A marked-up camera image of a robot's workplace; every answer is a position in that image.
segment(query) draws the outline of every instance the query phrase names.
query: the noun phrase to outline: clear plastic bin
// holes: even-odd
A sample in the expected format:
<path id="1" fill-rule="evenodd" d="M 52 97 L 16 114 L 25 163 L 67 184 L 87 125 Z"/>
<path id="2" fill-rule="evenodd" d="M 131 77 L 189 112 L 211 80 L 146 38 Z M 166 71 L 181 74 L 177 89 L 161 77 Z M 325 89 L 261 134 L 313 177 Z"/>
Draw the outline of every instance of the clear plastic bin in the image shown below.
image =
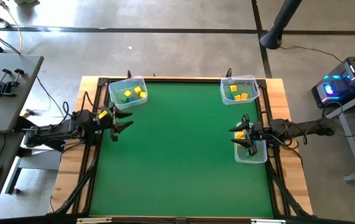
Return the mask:
<path id="1" fill-rule="evenodd" d="M 239 163 L 246 163 L 246 164 L 259 164 L 266 162 L 267 160 L 267 147 L 266 147 L 266 141 L 254 141 L 254 144 L 256 144 L 258 152 L 254 156 L 249 156 L 248 155 L 248 149 L 245 147 L 242 147 L 239 144 L 234 143 L 234 158 L 236 162 Z"/>
<path id="2" fill-rule="evenodd" d="M 229 99 L 231 90 L 230 86 L 237 86 L 238 93 L 248 94 L 245 100 L 232 100 Z M 222 101 L 226 105 L 238 104 L 238 103 L 251 103 L 259 96 L 258 84 L 252 75 L 244 75 L 240 77 L 228 77 L 223 78 L 220 81 L 220 94 L 222 95 Z"/>
<path id="3" fill-rule="evenodd" d="M 143 98 L 140 98 L 135 93 L 135 88 L 139 86 L 141 88 L 141 91 L 146 93 L 146 96 Z M 124 93 L 126 90 L 129 90 L 132 92 L 132 101 L 125 103 L 123 102 Z M 146 103 L 148 99 L 148 92 L 146 88 L 146 83 L 144 82 L 143 77 L 132 77 L 132 78 L 127 78 L 126 80 L 118 81 L 118 82 L 113 82 L 109 84 L 108 86 L 108 92 L 110 93 L 111 101 L 115 104 L 115 106 L 118 109 L 125 109 L 129 108 L 131 106 L 136 106 L 142 103 Z"/>

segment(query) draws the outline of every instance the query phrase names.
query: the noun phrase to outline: gray floor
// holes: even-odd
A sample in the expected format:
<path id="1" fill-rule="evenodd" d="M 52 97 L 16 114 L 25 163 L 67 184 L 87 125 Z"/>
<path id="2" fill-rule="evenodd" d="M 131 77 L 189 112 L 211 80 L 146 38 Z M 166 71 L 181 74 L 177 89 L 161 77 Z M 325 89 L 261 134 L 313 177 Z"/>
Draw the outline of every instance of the gray floor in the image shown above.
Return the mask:
<path id="1" fill-rule="evenodd" d="M 283 0 L 257 2 L 263 28 L 268 29 Z M 255 28 L 251 0 L 46 0 L 34 6 L 8 4 L 18 23 L 26 26 Z M 0 16 L 9 20 L 1 8 Z M 355 30 L 355 1 L 304 0 L 288 29 Z M 133 75 L 221 77 L 231 67 L 234 75 L 265 77 L 257 36 L 252 34 L 24 32 L 23 36 L 22 53 L 45 57 L 39 77 L 59 104 L 64 100 L 74 104 L 82 75 L 125 75 L 129 69 Z M 17 32 L 0 31 L 0 37 L 15 47 L 19 44 Z M 341 60 L 355 56 L 354 35 L 285 35 L 283 46 L 292 45 L 324 50 Z M 284 81 L 293 121 L 319 118 L 321 111 L 310 88 L 338 61 L 302 49 L 268 50 L 268 58 L 273 78 Z M 47 97 L 36 83 L 25 107 L 46 109 L 47 105 Z M 44 114 L 59 116 L 54 105 Z M 301 146 L 300 152 L 315 215 L 355 221 L 355 182 L 348 184 L 342 178 L 355 172 L 347 141 L 339 136 L 310 136 L 309 144 Z M 17 185 L 24 194 L 3 195 L 0 218 L 44 214 L 55 177 L 54 172 L 39 170 L 21 174 Z"/>

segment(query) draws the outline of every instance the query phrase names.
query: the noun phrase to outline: wooden table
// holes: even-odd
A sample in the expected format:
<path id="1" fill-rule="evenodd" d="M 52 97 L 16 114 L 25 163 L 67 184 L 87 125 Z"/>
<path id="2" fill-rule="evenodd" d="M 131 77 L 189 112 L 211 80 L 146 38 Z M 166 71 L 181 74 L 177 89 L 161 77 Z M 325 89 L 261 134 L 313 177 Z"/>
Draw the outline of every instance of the wooden table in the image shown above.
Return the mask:
<path id="1" fill-rule="evenodd" d="M 77 101 L 75 104 L 75 111 L 78 111 L 82 105 L 83 94 L 85 91 L 88 92 L 91 99 L 95 98 L 97 83 L 100 77 L 84 76 L 80 84 Z M 272 111 L 273 119 L 283 118 L 291 119 L 290 111 L 288 109 L 288 103 L 286 100 L 286 95 L 284 91 L 283 81 L 281 79 L 266 79 L 268 99 L 270 102 L 270 107 Z M 103 102 L 103 98 L 106 94 L 106 88 L 100 95 L 100 102 Z M 263 95 L 260 95 L 261 109 L 265 110 L 265 105 L 263 104 Z M 92 106 L 89 103 L 85 104 L 85 109 L 91 110 Z M 72 192 L 73 188 L 76 186 L 79 176 L 79 170 L 81 167 L 82 157 L 83 157 L 84 145 L 77 146 L 65 152 L 62 156 L 62 161 L 60 163 L 60 169 L 57 175 L 57 180 L 55 183 L 53 195 L 52 195 L 52 205 L 55 209 L 58 209 L 62 203 L 67 199 L 67 197 Z M 91 162 L 93 156 L 94 148 L 90 150 L 88 165 Z M 312 214 L 312 208 L 309 200 L 308 189 L 306 187 L 305 176 L 303 174 L 303 169 L 301 166 L 300 158 L 291 151 L 282 149 L 280 152 L 283 175 L 285 179 L 285 185 L 287 189 L 294 196 L 295 200 L 301 205 L 301 207 L 308 213 Z M 82 190 L 81 200 L 78 210 L 82 211 L 85 204 L 87 185 Z M 279 190 L 275 185 L 277 192 L 278 208 L 282 214 L 283 212 L 283 202 L 280 196 Z"/>

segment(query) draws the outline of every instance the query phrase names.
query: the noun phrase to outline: metal bracket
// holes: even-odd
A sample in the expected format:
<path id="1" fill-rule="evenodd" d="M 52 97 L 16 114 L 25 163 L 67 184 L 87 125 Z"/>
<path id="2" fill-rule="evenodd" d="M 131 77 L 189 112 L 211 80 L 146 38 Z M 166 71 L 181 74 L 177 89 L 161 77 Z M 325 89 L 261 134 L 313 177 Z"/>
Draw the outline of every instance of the metal bracket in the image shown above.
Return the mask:
<path id="1" fill-rule="evenodd" d="M 258 84 L 258 86 L 260 86 L 261 88 L 263 88 L 263 89 L 267 89 L 267 87 L 266 87 L 266 80 L 264 80 L 264 79 L 261 79 L 261 80 L 258 80 L 257 79 L 257 84 Z"/>
<path id="2" fill-rule="evenodd" d="M 78 224 L 86 224 L 86 223 L 111 223 L 113 221 L 112 218 L 78 218 Z"/>
<path id="3" fill-rule="evenodd" d="M 186 218 L 177 218 L 175 224 L 187 224 Z"/>
<path id="4" fill-rule="evenodd" d="M 253 219 L 252 224 L 285 224 L 285 220 Z"/>
<path id="5" fill-rule="evenodd" d="M 97 87 L 101 87 L 108 82 L 109 78 L 98 78 Z"/>
<path id="6" fill-rule="evenodd" d="M 232 69 L 229 68 L 229 69 L 227 70 L 227 73 L 226 73 L 226 78 L 229 78 L 229 77 L 231 77 L 231 76 L 232 76 Z"/>

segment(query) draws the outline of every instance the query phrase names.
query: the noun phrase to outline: green tabletop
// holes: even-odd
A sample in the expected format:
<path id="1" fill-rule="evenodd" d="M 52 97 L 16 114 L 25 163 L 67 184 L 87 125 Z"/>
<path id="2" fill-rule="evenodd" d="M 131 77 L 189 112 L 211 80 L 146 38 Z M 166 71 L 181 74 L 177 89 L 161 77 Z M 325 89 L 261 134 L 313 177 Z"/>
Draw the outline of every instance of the green tabletop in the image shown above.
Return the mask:
<path id="1" fill-rule="evenodd" d="M 91 215 L 272 217 L 264 164 L 234 159 L 234 127 L 255 102 L 224 105 L 218 83 L 147 83 L 118 142 L 104 134 Z"/>

